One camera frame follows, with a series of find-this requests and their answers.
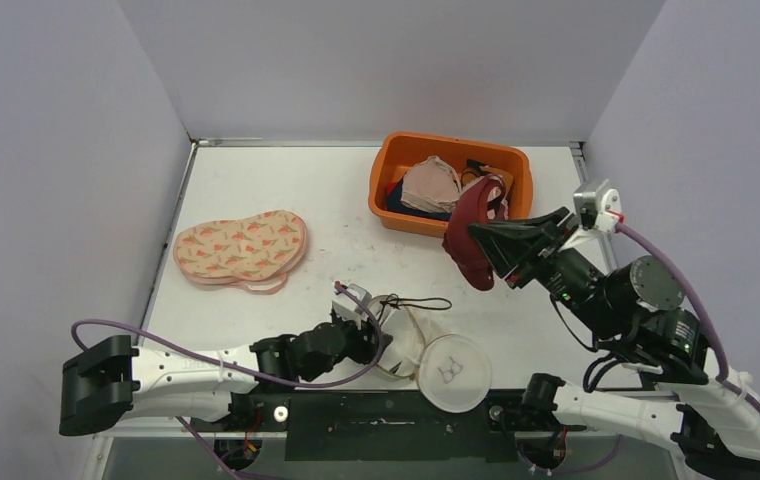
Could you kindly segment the maroon bra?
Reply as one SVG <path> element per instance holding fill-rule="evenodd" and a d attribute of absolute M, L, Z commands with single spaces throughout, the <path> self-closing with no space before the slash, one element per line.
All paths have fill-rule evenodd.
<path fill-rule="evenodd" d="M 487 174 L 464 187 L 443 236 L 442 247 L 466 281 L 479 291 L 494 286 L 493 270 L 468 227 L 508 220 L 509 206 L 503 180 Z"/>

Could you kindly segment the beige pink bra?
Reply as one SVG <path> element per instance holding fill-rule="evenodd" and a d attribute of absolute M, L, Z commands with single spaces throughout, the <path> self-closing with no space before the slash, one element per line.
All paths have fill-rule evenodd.
<path fill-rule="evenodd" d="M 511 173 L 474 159 L 468 159 L 461 170 L 456 170 L 439 156 L 432 155 L 407 170 L 399 180 L 403 187 L 402 202 L 427 212 L 452 214 L 464 187 L 487 174 L 495 174 L 503 180 L 507 200 L 515 180 Z"/>

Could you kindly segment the round white mesh laundry bag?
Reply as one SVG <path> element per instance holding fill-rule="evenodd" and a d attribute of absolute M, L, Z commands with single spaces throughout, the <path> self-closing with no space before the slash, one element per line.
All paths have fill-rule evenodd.
<path fill-rule="evenodd" d="M 434 311 L 408 306 L 393 295 L 368 303 L 386 343 L 375 375 L 384 381 L 414 384 L 435 407 L 466 413 L 477 407 L 492 386 L 493 371 L 485 350 L 472 339 L 450 332 Z"/>

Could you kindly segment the floral mesh laundry bag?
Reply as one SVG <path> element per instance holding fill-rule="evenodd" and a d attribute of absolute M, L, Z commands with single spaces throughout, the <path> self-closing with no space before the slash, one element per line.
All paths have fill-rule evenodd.
<path fill-rule="evenodd" d="M 309 230 L 301 217 L 272 210 L 187 228 L 177 235 L 172 256 L 194 284 L 273 295 L 286 284 L 308 243 Z"/>

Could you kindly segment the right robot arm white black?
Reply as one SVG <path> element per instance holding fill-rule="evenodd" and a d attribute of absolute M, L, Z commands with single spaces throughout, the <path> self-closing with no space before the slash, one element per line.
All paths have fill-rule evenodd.
<path fill-rule="evenodd" d="M 654 248 L 610 273 L 576 250 L 625 229 L 613 207 L 466 227 L 495 275 L 512 288 L 539 283 L 590 331 L 596 354 L 580 384 L 532 375 L 501 423 L 603 430 L 663 448 L 711 479 L 760 479 L 760 399 L 728 365 L 682 273 Z"/>

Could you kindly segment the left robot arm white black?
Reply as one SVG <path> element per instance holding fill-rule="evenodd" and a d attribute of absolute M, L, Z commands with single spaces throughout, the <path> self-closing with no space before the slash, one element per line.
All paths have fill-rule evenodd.
<path fill-rule="evenodd" d="M 254 417 L 250 397 L 332 388 L 334 382 L 318 379 L 344 360 L 362 367 L 342 379 L 348 384 L 376 366 L 393 341 L 376 320 L 337 315 L 300 334 L 202 352 L 122 323 L 115 325 L 120 334 L 88 346 L 79 336 L 84 324 L 72 325 L 80 352 L 62 368 L 58 432 L 65 437 L 140 417 L 195 418 L 242 430 Z"/>

